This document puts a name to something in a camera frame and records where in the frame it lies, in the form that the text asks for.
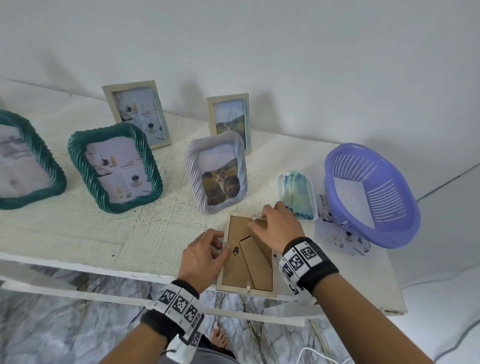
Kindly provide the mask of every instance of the white tabletop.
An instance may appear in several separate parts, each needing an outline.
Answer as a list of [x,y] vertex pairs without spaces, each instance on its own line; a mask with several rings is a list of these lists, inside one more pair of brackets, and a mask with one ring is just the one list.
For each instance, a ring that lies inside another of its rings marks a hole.
[[[98,208],[66,146],[77,130],[114,123],[107,102],[0,80],[0,108],[31,121],[67,175],[67,191],[17,210],[0,211],[0,259],[165,282],[177,274],[182,250],[207,228],[223,229],[229,212],[260,214],[276,202],[276,177],[298,170],[323,190],[324,159],[335,144],[252,131],[246,156],[248,193],[238,204],[206,216],[196,207],[185,170],[187,144],[209,135],[208,123],[165,114],[173,145],[153,150],[164,191],[123,214]],[[302,222],[313,237],[314,223]],[[328,251],[341,274],[376,307],[405,312],[386,250],[366,257]],[[280,280],[279,298],[288,288]]]

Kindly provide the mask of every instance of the plastic basket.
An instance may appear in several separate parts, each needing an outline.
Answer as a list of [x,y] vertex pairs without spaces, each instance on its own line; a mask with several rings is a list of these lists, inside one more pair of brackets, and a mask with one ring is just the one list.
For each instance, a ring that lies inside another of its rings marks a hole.
[[[348,212],[340,202],[334,177],[363,183],[375,229]],[[341,144],[325,159],[325,194],[332,217],[346,231],[383,248],[407,245],[420,227],[420,210],[395,166],[359,144]]]

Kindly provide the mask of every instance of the twisted green frame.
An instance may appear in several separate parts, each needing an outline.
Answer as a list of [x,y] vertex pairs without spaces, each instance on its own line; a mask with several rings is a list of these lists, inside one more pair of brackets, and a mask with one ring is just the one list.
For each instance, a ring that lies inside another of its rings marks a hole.
[[[122,204],[111,203],[108,194],[97,178],[95,168],[88,162],[85,151],[90,143],[104,142],[117,136],[132,138],[138,153],[144,162],[145,173],[152,183],[152,192],[147,196],[139,196]],[[163,191],[163,183],[153,158],[152,150],[148,146],[145,134],[137,126],[124,122],[84,132],[75,132],[68,140],[68,153],[73,165],[80,172],[88,191],[94,197],[98,207],[112,214],[121,214],[131,208],[146,205],[157,200]]]
[[0,209],[13,210],[21,208],[32,202],[63,193],[67,188],[67,178],[65,177],[65,173],[55,159],[53,159],[52,153],[43,139],[36,133],[35,128],[30,121],[13,112],[0,110],[0,124],[18,128],[20,136],[36,155],[37,162],[52,179],[52,185],[50,187],[33,191],[25,196],[9,198],[0,197]]

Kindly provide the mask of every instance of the left hand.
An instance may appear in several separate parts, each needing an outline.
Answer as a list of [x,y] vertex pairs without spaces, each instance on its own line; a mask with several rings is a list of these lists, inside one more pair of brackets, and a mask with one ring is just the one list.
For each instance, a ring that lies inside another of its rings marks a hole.
[[[181,254],[177,279],[191,284],[199,294],[214,282],[230,256],[228,245],[222,249],[222,243],[218,239],[222,236],[223,231],[208,229],[188,244]],[[222,251],[217,254],[211,246]]]

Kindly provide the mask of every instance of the blue-green towel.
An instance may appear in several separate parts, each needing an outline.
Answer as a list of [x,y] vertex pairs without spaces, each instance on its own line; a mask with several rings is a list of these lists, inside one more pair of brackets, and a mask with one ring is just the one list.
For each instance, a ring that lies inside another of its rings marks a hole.
[[308,197],[307,179],[296,170],[283,181],[283,203],[300,220],[312,220],[313,211]]

